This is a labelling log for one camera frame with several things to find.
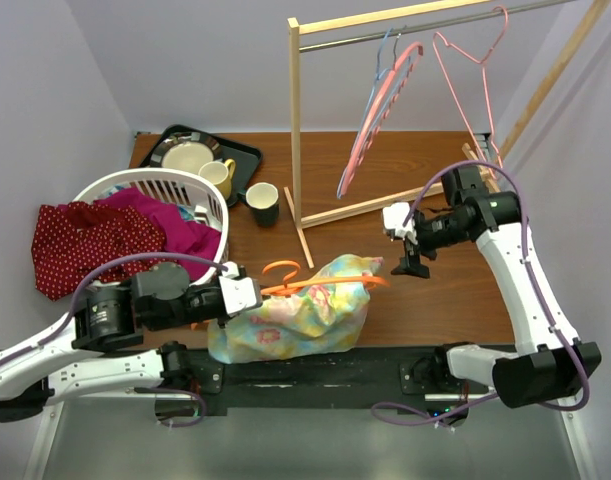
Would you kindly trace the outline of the orange plastic hanger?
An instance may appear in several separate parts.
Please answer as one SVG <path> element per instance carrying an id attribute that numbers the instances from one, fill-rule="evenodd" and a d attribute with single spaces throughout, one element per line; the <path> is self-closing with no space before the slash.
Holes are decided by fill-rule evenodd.
<path id="1" fill-rule="evenodd" d="M 301 266 L 298 262 L 292 260 L 279 260 L 271 262 L 263 268 L 262 273 L 267 274 L 271 270 L 277 268 L 290 268 L 290 271 L 283 276 L 280 284 L 262 287 L 260 290 L 262 296 L 286 297 L 295 295 L 306 287 L 326 284 L 360 283 L 367 290 L 374 289 L 379 286 L 390 286 L 390 283 L 386 279 L 371 275 L 317 277 L 295 281 L 294 278 L 300 273 Z"/>

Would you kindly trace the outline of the floral pastel skirt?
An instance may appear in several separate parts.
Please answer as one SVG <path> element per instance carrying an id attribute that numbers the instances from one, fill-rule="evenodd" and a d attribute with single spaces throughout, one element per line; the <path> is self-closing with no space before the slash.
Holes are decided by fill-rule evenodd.
<path id="1" fill-rule="evenodd" d="M 379 276 L 382 265 L 381 257 L 343 254 L 311 278 Z M 209 325 L 208 352 L 219 362 L 244 364 L 349 351 L 365 324 L 370 290 L 343 283 L 265 296 L 260 307 L 235 317 L 224 329 Z"/>

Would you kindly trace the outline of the red polka dot skirt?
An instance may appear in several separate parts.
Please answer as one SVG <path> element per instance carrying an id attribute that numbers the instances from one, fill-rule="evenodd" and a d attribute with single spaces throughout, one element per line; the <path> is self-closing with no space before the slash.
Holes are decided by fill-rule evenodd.
<path id="1" fill-rule="evenodd" d="M 43 205 L 31 245 L 35 287 L 59 300 L 94 269 L 120 257 L 160 252 L 165 241 L 163 230 L 131 206 Z"/>

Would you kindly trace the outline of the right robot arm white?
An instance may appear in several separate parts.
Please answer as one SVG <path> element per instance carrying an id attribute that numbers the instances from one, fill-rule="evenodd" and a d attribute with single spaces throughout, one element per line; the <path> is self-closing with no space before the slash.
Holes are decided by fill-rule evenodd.
<path id="1" fill-rule="evenodd" d="M 539 404 L 573 412 L 590 399 L 589 378 L 602 355 L 583 342 L 551 289 L 532 240 L 517 186 L 492 193 L 481 171 L 484 161 L 460 161 L 435 174 L 449 209 L 426 217 L 417 202 L 397 201 L 382 210 L 384 233 L 403 243 L 395 275 L 427 279 L 423 258 L 441 248 L 470 241 L 484 257 L 512 324 L 514 352 L 461 342 L 438 349 L 430 379 L 444 393 L 465 380 L 492 388 L 492 397 L 509 408 Z"/>

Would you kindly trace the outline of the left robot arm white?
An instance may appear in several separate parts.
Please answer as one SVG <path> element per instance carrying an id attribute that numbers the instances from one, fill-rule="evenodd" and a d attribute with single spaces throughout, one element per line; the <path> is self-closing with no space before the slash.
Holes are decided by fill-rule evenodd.
<path id="1" fill-rule="evenodd" d="M 176 341 L 124 354 L 141 346 L 146 331 L 232 318 L 262 304 L 258 282 L 228 263 L 203 284 L 177 263 L 160 263 L 114 286 L 73 302 L 52 326 L 0 351 L 0 423 L 35 417 L 47 406 L 113 390 L 177 395 L 157 420 L 169 427 L 198 421 L 206 410 L 188 348 Z"/>

